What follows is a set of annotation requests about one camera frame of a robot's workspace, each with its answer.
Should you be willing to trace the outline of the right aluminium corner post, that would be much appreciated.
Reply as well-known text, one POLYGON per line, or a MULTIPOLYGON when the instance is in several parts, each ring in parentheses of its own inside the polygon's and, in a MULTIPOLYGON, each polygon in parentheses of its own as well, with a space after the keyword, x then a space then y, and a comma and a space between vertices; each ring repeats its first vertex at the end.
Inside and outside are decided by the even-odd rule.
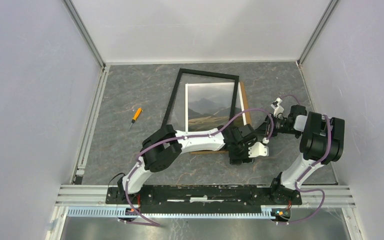
POLYGON ((321 18, 319 19, 314 31, 312 32, 309 40, 307 41, 300 57, 296 61, 298 66, 302 66, 305 60, 308 58, 310 52, 312 51, 314 45, 316 44, 318 38, 320 37, 322 31, 324 30, 326 24, 330 20, 332 14, 334 13, 335 9, 337 8, 338 3, 340 0, 330 0, 327 7, 325 8, 321 18))

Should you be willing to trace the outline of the orange handled screwdriver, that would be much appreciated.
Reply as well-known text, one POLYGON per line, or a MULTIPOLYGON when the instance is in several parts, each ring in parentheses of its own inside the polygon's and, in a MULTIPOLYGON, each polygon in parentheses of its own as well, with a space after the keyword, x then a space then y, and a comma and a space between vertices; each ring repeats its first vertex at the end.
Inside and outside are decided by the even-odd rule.
POLYGON ((141 107, 139 107, 135 114, 133 115, 132 119, 131 119, 131 122, 130 122, 130 125, 129 125, 129 128, 128 128, 128 131, 132 128, 132 126, 134 125, 134 123, 138 120, 139 116, 141 115, 141 113, 143 112, 143 109, 141 107))

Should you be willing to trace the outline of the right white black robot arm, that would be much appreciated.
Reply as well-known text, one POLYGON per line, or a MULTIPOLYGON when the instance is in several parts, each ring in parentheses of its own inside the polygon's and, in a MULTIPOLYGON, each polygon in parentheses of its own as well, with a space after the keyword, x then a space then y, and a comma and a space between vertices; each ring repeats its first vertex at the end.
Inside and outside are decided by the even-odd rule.
POLYGON ((270 185, 268 196, 275 204, 295 198, 312 173, 337 162, 343 154, 345 121, 307 111, 299 104, 292 105, 286 117, 280 112, 268 115, 256 131, 264 138, 290 134, 300 140, 299 156, 270 185))

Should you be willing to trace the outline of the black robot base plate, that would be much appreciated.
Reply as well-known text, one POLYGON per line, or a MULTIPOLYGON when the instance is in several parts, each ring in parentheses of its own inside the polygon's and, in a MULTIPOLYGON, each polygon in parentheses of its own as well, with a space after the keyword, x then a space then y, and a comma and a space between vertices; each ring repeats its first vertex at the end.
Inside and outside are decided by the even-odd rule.
POLYGON ((261 206, 301 205, 296 197, 272 197, 266 185, 144 185, 126 197, 119 187, 109 187, 106 204, 131 202, 142 214, 251 214, 261 206))

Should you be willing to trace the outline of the left aluminium floor rail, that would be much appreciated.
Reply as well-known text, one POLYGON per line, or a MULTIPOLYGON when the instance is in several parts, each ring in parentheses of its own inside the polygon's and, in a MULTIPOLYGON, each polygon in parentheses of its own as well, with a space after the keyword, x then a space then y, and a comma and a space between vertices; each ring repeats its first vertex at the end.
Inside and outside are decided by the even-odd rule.
POLYGON ((72 170, 72 178, 70 180, 70 184, 72 185, 81 185, 84 178, 110 68, 111 65, 105 66, 99 75, 99 81, 93 95, 89 115, 83 131, 83 137, 77 151, 76 162, 72 170))

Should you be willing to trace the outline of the black picture frame with photo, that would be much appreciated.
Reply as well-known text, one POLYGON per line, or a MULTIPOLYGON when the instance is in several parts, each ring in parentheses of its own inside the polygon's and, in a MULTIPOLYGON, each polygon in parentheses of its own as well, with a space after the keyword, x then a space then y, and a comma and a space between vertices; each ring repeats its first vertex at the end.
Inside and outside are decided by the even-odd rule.
POLYGON ((180 68, 161 125, 207 131, 225 125, 243 109, 239 76, 180 68))

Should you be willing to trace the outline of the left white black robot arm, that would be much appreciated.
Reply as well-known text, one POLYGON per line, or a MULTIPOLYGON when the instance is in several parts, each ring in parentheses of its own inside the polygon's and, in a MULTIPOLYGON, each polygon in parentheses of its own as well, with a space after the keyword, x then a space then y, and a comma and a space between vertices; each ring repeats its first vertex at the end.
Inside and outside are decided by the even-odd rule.
POLYGON ((133 203, 153 173, 167 169, 182 154, 202 151, 226 151, 233 165, 251 163, 268 154, 250 124, 205 131, 180 131, 166 125, 143 141, 136 164, 118 183, 117 196, 125 204, 133 203))

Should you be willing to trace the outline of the aluminium corner post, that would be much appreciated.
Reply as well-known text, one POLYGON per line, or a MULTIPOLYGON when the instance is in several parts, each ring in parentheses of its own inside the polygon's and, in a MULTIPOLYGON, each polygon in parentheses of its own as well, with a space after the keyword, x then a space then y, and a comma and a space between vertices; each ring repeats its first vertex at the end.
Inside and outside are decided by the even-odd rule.
POLYGON ((97 46, 95 45, 89 31, 87 30, 86 25, 84 24, 79 12, 77 11, 74 2, 72 0, 62 0, 63 4, 65 5, 68 13, 70 14, 74 24, 76 25, 80 35, 82 36, 83 40, 85 41, 88 49, 90 50, 92 56, 94 57, 95 61, 101 68, 106 67, 106 63, 104 59, 102 58, 101 54, 99 53, 99 50, 97 46))
POLYGON ((307 41, 300 57, 296 61, 298 66, 302 66, 305 60, 308 58, 310 52, 312 51, 314 45, 316 44, 318 38, 320 37, 322 31, 324 30, 326 24, 330 20, 332 14, 334 13, 335 9, 337 8, 338 3, 340 0, 330 0, 327 7, 325 8, 321 18, 319 19, 314 31, 312 32, 309 40, 307 41))

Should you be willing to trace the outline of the left aluminium corner post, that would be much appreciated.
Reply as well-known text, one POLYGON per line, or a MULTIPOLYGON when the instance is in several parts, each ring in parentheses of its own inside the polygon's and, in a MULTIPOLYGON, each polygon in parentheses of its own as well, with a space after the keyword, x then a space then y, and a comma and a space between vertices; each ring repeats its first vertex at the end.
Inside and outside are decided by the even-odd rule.
POLYGON ((106 63, 104 59, 102 58, 101 54, 99 53, 99 50, 97 46, 95 45, 89 31, 87 30, 86 25, 84 24, 79 12, 77 11, 74 2, 72 0, 62 0, 63 4, 65 5, 68 13, 70 14, 74 24, 76 25, 80 35, 82 36, 83 40, 85 41, 88 49, 90 50, 92 56, 94 57, 95 61, 101 68, 106 67, 106 63))

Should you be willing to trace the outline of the aluminium front rail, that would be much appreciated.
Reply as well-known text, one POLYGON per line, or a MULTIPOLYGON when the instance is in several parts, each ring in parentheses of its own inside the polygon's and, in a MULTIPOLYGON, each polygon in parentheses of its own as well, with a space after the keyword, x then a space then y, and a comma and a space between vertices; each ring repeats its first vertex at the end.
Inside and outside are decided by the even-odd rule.
MULTIPOLYGON (((107 187, 104 185, 62 185, 56 206, 106 207, 107 187)), ((356 208, 352 192, 347 185, 303 185, 302 190, 322 189, 325 192, 323 208, 356 208)), ((302 205, 295 208, 316 208, 322 200, 318 191, 301 194, 302 205)))

